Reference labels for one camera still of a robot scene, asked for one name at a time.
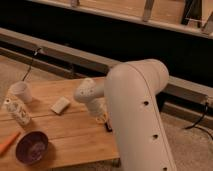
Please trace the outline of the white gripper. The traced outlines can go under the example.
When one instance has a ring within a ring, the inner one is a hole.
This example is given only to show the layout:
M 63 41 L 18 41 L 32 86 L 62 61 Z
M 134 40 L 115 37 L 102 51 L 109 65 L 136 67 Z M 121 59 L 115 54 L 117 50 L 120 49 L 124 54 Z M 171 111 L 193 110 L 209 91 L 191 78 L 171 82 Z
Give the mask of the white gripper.
M 107 122 L 108 117 L 99 99 L 93 99 L 86 104 L 86 107 L 92 117 L 95 118 L 96 122 L 99 124 L 104 124 Z

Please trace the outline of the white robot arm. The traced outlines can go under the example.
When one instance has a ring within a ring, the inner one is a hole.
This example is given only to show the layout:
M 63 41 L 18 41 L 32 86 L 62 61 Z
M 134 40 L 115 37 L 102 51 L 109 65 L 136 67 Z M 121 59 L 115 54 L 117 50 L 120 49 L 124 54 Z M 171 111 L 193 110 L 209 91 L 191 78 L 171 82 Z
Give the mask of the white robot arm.
M 156 95 L 169 72 L 156 59 L 114 66 L 102 82 L 84 79 L 74 99 L 90 114 L 108 114 L 124 171 L 177 171 L 163 127 Z

